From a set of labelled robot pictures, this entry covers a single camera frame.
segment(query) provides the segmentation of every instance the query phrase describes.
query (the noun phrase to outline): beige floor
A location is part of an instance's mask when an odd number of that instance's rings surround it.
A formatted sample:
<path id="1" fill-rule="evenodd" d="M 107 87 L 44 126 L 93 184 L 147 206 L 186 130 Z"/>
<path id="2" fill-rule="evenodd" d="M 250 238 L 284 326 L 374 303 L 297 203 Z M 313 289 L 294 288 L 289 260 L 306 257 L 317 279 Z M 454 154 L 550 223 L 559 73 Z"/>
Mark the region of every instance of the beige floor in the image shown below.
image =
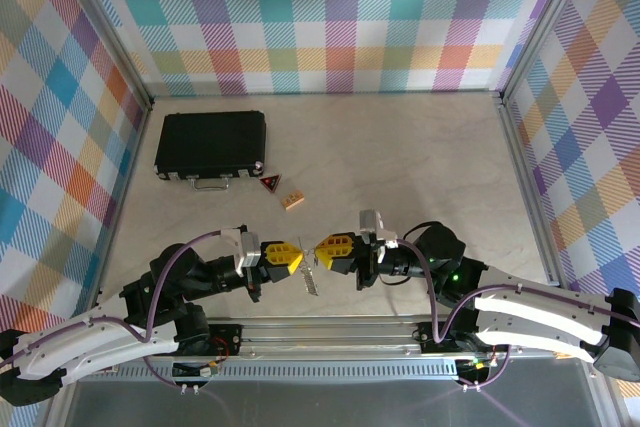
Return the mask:
<path id="1" fill-rule="evenodd" d="M 277 194 L 302 190 L 285 212 L 256 179 L 228 192 L 193 192 L 163 182 L 153 165 L 164 115 L 261 110 L 268 125 L 267 173 L 282 173 Z M 246 223 L 261 241 L 310 249 L 327 235 L 357 231 L 358 212 L 375 208 L 403 233 L 437 219 L 467 243 L 467 255 L 545 281 L 505 141 L 489 94 L 264 96 L 161 100 L 149 119 L 107 266 L 104 290 L 118 293 L 166 246 Z M 197 248 L 204 259 L 231 253 L 220 241 Z M 212 317 L 427 313 L 425 284 L 356 292 L 355 277 L 314 268 L 319 297 L 302 276 L 263 286 L 253 304 L 236 291 L 203 301 Z"/>

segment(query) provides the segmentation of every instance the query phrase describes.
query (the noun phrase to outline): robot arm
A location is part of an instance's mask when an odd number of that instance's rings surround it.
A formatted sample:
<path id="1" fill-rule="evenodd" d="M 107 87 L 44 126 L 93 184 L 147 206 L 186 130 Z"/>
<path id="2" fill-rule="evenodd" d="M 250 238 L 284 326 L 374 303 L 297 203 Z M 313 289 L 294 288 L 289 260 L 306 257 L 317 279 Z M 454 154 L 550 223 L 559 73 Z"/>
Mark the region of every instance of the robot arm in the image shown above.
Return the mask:
<path id="1" fill-rule="evenodd" d="M 464 257 L 465 244 L 439 222 L 418 226 L 426 228 L 414 242 L 428 262 L 424 269 L 415 253 L 398 247 L 377 212 L 363 212 L 360 220 L 360 236 L 335 234 L 316 247 L 329 270 L 356 274 L 357 290 L 373 286 L 380 274 L 425 278 L 426 270 L 437 302 L 469 314 L 454 314 L 450 340 L 554 351 L 593 363 L 605 375 L 640 381 L 640 304 L 633 293 L 614 289 L 606 297 L 517 278 Z"/>
<path id="2" fill-rule="evenodd" d="M 426 230 L 413 244 L 385 230 L 376 211 L 362 212 L 360 222 L 359 235 L 331 235 L 315 254 L 333 272 L 356 274 L 357 290 L 373 286 L 380 274 L 425 279 L 432 316 L 437 318 L 436 301 L 453 310 L 441 333 L 437 322 L 429 323 L 431 332 L 418 324 L 423 352 L 443 341 L 474 351 L 520 345 L 562 352 L 592 362 L 605 375 L 640 381 L 640 305 L 633 293 L 614 289 L 605 297 L 516 278 L 465 257 L 465 244 L 439 222 L 418 226 Z M 0 374 L 0 395 L 28 405 L 143 356 L 217 358 L 205 313 L 191 301 L 245 288 L 258 302 L 262 284 L 292 275 L 304 258 L 285 242 L 259 244 L 244 226 L 220 235 L 235 255 L 205 262 L 188 245 L 175 244 L 151 261 L 150 272 L 90 311 L 43 332 L 1 333 L 0 370 L 12 368 Z"/>
<path id="3" fill-rule="evenodd" d="M 0 357 L 12 359 L 13 367 L 0 374 L 0 395 L 13 405 L 29 405 L 86 375 L 140 357 L 172 352 L 215 356 L 206 315 L 191 301 L 246 288 L 258 302 L 262 284 L 289 277 L 303 259 L 291 244 L 259 244 L 244 226 L 223 230 L 221 236 L 234 245 L 234 255 L 205 262 L 188 248 L 177 257 L 160 287 L 149 336 L 153 294 L 182 244 L 165 249 L 151 261 L 150 272 L 79 316 L 42 332 L 2 332 Z"/>

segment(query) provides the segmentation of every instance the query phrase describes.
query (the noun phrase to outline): plaid wallpaper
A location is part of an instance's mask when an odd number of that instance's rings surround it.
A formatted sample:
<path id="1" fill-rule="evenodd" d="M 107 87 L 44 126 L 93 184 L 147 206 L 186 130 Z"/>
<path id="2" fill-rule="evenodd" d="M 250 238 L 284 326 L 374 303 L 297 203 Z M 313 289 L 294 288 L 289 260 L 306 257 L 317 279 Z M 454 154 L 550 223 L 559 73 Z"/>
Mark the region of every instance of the plaid wallpaper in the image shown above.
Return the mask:
<path id="1" fill-rule="evenodd" d="M 77 0 L 0 0 L 0 331 L 84 307 L 142 113 Z"/>
<path id="2" fill-rule="evenodd" d="M 492 78 L 497 84 L 535 6 L 535 0 L 103 1 L 157 95 L 486 88 Z"/>
<path id="3" fill-rule="evenodd" d="M 496 85 L 496 90 L 500 92 L 504 90 L 504 87 L 507 84 L 507 81 L 509 80 L 509 76 L 513 72 L 513 69 L 515 68 L 515 66 L 517 65 L 518 60 L 520 59 L 520 54 L 522 53 L 522 50 L 524 49 L 525 45 L 529 41 L 529 36 L 531 35 L 533 28 L 535 27 L 538 20 L 540 19 L 540 16 L 542 15 L 542 12 L 544 11 L 544 8 L 546 7 L 548 1 L 549 0 L 537 0 L 535 7 L 531 11 L 531 14 L 527 19 L 527 22 L 524 28 L 520 32 L 520 35 L 518 37 L 518 42 L 516 43 L 513 51 L 511 52 L 511 55 L 509 56 L 507 65 L 505 69 L 502 71 L 502 74 L 500 75 L 500 80 Z"/>
<path id="4" fill-rule="evenodd" d="M 570 0 L 513 107 L 572 288 L 640 295 L 640 0 Z"/>

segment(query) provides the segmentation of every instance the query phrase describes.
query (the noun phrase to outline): small wooden block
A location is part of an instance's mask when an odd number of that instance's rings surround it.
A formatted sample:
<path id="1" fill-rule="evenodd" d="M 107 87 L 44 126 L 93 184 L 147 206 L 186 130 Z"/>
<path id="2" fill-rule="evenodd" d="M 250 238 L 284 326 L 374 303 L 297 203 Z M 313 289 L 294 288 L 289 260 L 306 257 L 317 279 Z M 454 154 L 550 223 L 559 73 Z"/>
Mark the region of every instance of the small wooden block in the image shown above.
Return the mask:
<path id="1" fill-rule="evenodd" d="M 284 199 L 280 201 L 282 206 L 289 210 L 294 205 L 298 205 L 300 202 L 304 200 L 304 195 L 299 190 L 294 190 L 289 195 L 287 195 Z"/>

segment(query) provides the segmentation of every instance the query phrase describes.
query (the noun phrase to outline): black briefcase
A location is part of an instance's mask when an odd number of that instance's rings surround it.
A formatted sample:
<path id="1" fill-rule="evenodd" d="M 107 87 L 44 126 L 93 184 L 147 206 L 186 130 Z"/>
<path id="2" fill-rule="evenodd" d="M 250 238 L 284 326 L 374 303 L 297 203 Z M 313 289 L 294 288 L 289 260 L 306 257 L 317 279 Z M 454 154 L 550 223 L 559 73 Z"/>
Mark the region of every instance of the black briefcase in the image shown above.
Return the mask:
<path id="1" fill-rule="evenodd" d="M 163 180 L 188 179 L 194 187 L 198 179 L 258 177 L 266 137 L 262 112 L 167 115 L 155 171 Z"/>

